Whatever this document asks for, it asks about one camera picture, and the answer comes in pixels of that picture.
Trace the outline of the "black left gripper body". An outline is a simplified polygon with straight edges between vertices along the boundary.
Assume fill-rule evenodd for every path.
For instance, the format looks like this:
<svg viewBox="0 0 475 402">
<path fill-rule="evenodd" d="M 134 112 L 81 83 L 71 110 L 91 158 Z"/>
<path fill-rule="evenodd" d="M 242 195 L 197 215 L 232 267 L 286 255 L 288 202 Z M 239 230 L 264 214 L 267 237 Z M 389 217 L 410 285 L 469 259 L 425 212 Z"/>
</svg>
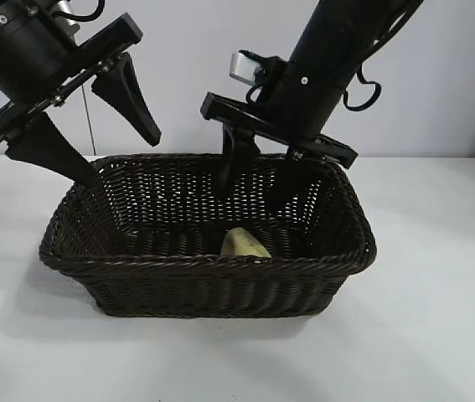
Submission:
<svg viewBox="0 0 475 402">
<path fill-rule="evenodd" d="M 0 142 L 16 125 L 107 72 L 143 33 L 124 13 L 82 44 L 47 12 L 0 12 Z"/>
</svg>

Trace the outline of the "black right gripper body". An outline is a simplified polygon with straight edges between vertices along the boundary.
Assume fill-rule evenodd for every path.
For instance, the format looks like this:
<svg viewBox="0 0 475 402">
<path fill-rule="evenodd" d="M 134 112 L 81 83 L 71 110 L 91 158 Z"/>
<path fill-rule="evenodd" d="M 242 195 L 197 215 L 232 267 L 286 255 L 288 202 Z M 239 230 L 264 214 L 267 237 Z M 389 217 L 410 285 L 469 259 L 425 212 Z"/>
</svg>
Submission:
<svg viewBox="0 0 475 402">
<path fill-rule="evenodd" d="M 321 134 L 343 97 L 342 87 L 322 90 L 310 75 L 281 58 L 233 58 L 230 77 L 250 87 L 245 101 L 209 92 L 201 105 L 205 120 L 230 123 L 344 168 L 352 166 L 357 152 Z"/>
</svg>

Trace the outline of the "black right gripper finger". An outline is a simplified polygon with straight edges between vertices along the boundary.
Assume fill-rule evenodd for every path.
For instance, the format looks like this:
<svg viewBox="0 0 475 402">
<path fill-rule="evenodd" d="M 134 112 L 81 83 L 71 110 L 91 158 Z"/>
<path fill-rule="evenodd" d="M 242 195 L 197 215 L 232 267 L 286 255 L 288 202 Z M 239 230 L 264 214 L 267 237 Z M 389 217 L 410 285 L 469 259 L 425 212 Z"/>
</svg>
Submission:
<svg viewBox="0 0 475 402">
<path fill-rule="evenodd" d="M 266 194 L 266 205 L 276 214 L 291 199 L 300 194 L 327 170 L 329 162 L 315 157 L 296 159 L 286 154 L 276 168 L 273 184 Z"/>
<path fill-rule="evenodd" d="M 255 158 L 261 154 L 256 134 L 230 123 L 223 124 L 222 163 L 218 175 L 218 195 L 230 196 L 242 175 L 250 171 Z"/>
</svg>

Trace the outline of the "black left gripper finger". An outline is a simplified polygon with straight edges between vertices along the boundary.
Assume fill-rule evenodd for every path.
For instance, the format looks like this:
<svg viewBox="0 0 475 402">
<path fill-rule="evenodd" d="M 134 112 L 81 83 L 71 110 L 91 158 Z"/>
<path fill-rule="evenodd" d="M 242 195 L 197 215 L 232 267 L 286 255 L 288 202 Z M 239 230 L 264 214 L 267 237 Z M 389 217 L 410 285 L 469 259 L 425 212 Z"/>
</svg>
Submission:
<svg viewBox="0 0 475 402">
<path fill-rule="evenodd" d="M 148 110 L 129 53 L 123 53 L 107 72 L 98 74 L 92 92 L 118 112 L 151 146 L 161 140 L 161 130 Z"/>
<path fill-rule="evenodd" d="M 12 160 L 48 169 L 86 187 L 97 182 L 97 171 L 68 143 L 46 112 L 22 125 L 7 144 L 5 154 Z"/>
</svg>

